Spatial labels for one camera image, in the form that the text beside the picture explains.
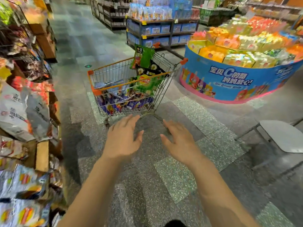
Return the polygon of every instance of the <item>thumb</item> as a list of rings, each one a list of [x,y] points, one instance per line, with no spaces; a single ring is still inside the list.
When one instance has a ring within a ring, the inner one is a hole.
[[[162,143],[163,145],[168,149],[170,150],[172,147],[173,147],[173,143],[171,141],[169,141],[169,139],[163,135],[163,134],[160,134],[160,137],[161,137],[161,140],[162,140]]]
[[[140,131],[136,137],[136,140],[134,141],[134,144],[136,146],[136,150],[139,149],[139,147],[141,146],[142,140],[143,140],[143,133],[144,130]]]

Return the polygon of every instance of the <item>cart handle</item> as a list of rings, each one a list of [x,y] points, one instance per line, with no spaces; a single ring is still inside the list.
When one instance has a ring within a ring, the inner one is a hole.
[[[184,65],[186,64],[186,62],[188,61],[188,58],[185,58],[184,56],[181,56],[179,53],[175,52],[174,50],[172,50],[170,47],[162,45],[160,42],[157,42],[155,44],[153,44],[153,46],[155,48],[163,48],[164,50],[170,52],[171,54],[175,55],[176,57],[179,57],[181,59],[180,64]]]

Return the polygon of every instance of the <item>white chair seat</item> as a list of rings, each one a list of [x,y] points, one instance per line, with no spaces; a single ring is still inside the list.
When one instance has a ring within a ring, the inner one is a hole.
[[[278,120],[261,120],[260,125],[281,150],[303,153],[303,133],[297,128]]]

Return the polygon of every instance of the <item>folding chair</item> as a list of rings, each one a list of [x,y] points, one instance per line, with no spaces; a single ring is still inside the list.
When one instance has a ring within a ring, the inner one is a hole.
[[[303,133],[294,127],[302,121],[303,118],[293,124],[289,124],[278,120],[261,120],[256,126],[253,126],[243,134],[237,136],[235,140],[237,141],[244,135],[254,130],[264,140],[266,147],[275,151],[275,156],[269,158],[268,160],[265,160],[261,164],[256,165],[252,168],[253,170],[256,170],[281,157],[281,152],[278,151],[278,149],[274,146],[274,143],[279,147],[279,149],[284,152],[303,153]],[[269,140],[267,140],[258,131],[257,128],[259,126],[262,127],[263,130],[270,137]]]

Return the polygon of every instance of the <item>tiled floor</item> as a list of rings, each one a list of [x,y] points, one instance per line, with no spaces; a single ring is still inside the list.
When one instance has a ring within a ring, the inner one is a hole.
[[[72,0],[53,0],[51,26],[57,39],[58,63],[53,65],[61,102],[63,152],[71,203],[101,156],[106,128],[87,78],[86,64],[97,68],[134,54],[126,45],[125,31],[111,32],[95,19],[90,7]],[[184,54],[183,48],[177,52]],[[178,58],[165,53],[177,63]],[[302,226],[303,160],[284,155],[271,165],[252,171],[271,156],[260,138],[249,133],[237,143],[236,135],[262,119],[291,122],[303,116],[302,70],[275,93],[241,105],[224,105],[198,98],[172,81],[157,114],[182,122],[196,144],[220,170],[228,186],[264,227]],[[141,148],[125,165],[113,195],[108,226],[163,226],[171,219],[189,227],[210,226],[203,214],[193,176],[173,160],[161,144],[166,129],[150,116],[138,122],[144,129]],[[298,125],[303,131],[303,123]]]

